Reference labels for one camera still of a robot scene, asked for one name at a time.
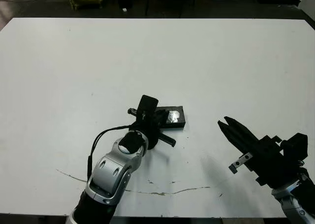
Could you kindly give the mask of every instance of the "crack on table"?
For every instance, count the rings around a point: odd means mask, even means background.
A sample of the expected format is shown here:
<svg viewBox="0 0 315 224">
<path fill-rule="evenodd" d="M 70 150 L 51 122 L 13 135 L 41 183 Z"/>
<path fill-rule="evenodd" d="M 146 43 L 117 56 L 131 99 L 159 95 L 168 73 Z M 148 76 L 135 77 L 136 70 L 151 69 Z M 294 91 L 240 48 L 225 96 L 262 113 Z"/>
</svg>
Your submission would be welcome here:
<svg viewBox="0 0 315 224">
<path fill-rule="evenodd" d="M 196 188 L 188 188 L 188 189 L 183 189 L 183 190 L 180 190 L 180 191 L 177 191 L 177 192 L 171 192 L 171 193 L 168 193 L 168 192 L 141 192 L 141 191 L 132 191 L 132 190 L 125 190 L 127 192 L 133 192 L 133 193 L 144 193 L 144 194 L 153 194 L 153 195 L 160 195 L 160 196 L 165 196 L 166 194 L 178 194 L 178 193 L 181 193 L 181 192 L 187 192 L 187 191 L 194 191 L 194 190 L 200 190 L 200 189 L 209 189 L 211 188 L 210 186 L 202 186 L 202 187 L 196 187 Z"/>
<path fill-rule="evenodd" d="M 65 175 L 65 176 L 71 177 L 72 179 L 75 179 L 75 180 L 77 180 L 77 181 L 82 181 L 82 182 L 84 182 L 84 183 L 87 183 L 87 181 L 85 181 L 85 180 L 81 180 L 81 179 L 79 179 L 79 178 L 76 178 L 76 177 L 74 177 L 74 176 L 71 176 L 70 174 L 64 173 L 63 171 L 60 171 L 60 170 L 58 170 L 58 169 L 56 169 L 56 171 L 60 172 L 61 174 Z"/>
</svg>

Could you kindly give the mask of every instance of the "white object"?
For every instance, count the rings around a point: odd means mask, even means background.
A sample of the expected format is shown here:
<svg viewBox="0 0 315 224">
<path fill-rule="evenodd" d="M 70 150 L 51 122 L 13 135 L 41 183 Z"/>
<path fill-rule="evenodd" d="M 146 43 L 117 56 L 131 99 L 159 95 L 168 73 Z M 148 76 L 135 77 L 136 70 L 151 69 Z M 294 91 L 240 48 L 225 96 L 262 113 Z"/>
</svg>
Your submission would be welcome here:
<svg viewBox="0 0 315 224">
<path fill-rule="evenodd" d="M 315 0 L 302 0 L 299 8 L 315 21 Z"/>
<path fill-rule="evenodd" d="M 315 180 L 314 40 L 302 20 L 12 19 L 0 31 L 0 213 L 68 215 L 95 136 L 132 123 L 147 94 L 182 105 L 186 126 L 145 155 L 116 216 L 283 217 L 256 174 L 230 172 L 240 152 L 217 120 L 258 138 L 307 134 Z M 107 133 L 94 162 L 124 134 Z"/>
</svg>

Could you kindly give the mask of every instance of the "white wall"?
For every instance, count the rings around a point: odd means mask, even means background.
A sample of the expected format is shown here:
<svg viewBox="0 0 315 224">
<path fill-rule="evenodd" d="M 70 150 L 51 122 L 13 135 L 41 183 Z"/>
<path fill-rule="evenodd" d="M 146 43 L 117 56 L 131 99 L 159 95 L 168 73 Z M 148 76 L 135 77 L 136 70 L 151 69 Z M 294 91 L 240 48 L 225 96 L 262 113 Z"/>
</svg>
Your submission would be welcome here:
<svg viewBox="0 0 315 224">
<path fill-rule="evenodd" d="M 302 0 L 299 8 L 315 21 L 315 0 Z"/>
</svg>

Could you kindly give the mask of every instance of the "black cable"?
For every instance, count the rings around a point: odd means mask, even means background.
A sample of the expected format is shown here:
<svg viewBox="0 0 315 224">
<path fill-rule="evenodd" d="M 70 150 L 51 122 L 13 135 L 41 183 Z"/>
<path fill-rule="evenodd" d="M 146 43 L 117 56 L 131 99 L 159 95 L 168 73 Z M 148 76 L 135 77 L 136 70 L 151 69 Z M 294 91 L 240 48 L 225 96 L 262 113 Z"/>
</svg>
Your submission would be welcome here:
<svg viewBox="0 0 315 224">
<path fill-rule="evenodd" d="M 90 179 L 90 176 L 92 174 L 92 156 L 93 156 L 93 152 L 96 148 L 96 145 L 99 141 L 99 139 L 106 133 L 106 132 L 109 132 L 111 130 L 118 130 L 118 129 L 127 129 L 127 128 L 130 128 L 130 126 L 122 126 L 122 127 L 114 127 L 114 128 L 110 128 L 110 129 L 106 129 L 104 131 L 102 131 L 101 133 L 99 133 L 97 135 L 97 137 L 95 138 L 94 142 L 93 142 L 93 145 L 92 145 L 92 148 L 91 148 L 91 153 L 88 157 L 88 180 Z"/>
</svg>

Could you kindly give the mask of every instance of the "floor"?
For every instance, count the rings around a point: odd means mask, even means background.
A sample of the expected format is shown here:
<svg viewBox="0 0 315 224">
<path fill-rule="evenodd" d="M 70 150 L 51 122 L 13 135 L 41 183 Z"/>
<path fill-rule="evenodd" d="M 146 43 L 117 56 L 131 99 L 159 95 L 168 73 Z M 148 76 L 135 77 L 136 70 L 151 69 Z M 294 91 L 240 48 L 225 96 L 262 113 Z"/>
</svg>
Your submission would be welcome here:
<svg viewBox="0 0 315 224">
<path fill-rule="evenodd" d="M 261 3 L 261 0 L 195 0 L 194 5 L 193 0 L 147 1 L 133 0 L 133 8 L 123 12 L 117 0 L 104 0 L 102 9 L 81 8 L 78 11 L 71 9 L 68 0 L 0 0 L 0 30 L 13 17 L 303 19 L 315 29 L 315 22 L 295 5 Z"/>
<path fill-rule="evenodd" d="M 88 18 L 270 18 L 302 19 L 314 29 L 315 22 L 295 5 L 262 3 L 262 0 L 133 0 L 133 8 L 123 12 L 117 0 L 104 0 L 103 8 L 73 11 L 68 0 L 2 1 L 0 30 L 13 17 L 88 17 Z M 0 214 L 1 224 L 63 224 L 66 217 Z M 178 219 L 163 218 L 164 223 Z M 113 224 L 158 223 L 160 219 L 114 218 Z M 287 219 L 181 219 L 184 224 L 287 224 Z"/>
</svg>

